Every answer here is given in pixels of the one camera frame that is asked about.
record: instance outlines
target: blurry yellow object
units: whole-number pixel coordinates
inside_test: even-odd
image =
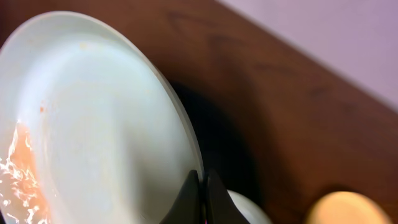
[[[334,192],[312,208],[306,224],[391,224],[390,218],[369,198],[352,192]]]

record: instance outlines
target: white plate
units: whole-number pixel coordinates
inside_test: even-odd
[[[236,208],[250,224],[272,224],[262,209],[247,197],[232,190],[229,190],[228,193]]]
[[[158,223],[189,170],[201,176],[196,138],[167,81],[92,17],[50,12],[21,25],[0,52],[0,107],[2,162],[20,119],[52,223]],[[10,215],[24,223],[28,208]]]

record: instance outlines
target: food residue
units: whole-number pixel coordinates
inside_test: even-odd
[[[35,169],[30,132],[20,121],[16,124],[6,161],[0,158],[0,169],[3,216],[15,219],[16,223],[51,223],[49,206]]]

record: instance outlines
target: wooden table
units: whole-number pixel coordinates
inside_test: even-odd
[[[398,116],[285,43],[211,0],[1,0],[0,42],[54,10],[113,26],[221,108],[256,158],[274,223],[300,223],[332,190],[365,194],[398,222]]]

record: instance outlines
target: orange sauce stain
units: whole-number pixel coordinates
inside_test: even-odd
[[[9,154],[8,161],[12,165],[9,172],[1,176],[2,184],[11,183],[9,186],[2,185],[2,190],[7,187],[1,193],[11,202],[6,212],[18,218],[20,223],[40,223],[42,220],[47,220],[43,223],[51,223],[49,206],[39,187],[29,130],[22,123],[17,123],[16,133],[17,141],[14,138],[13,142],[15,150]]]

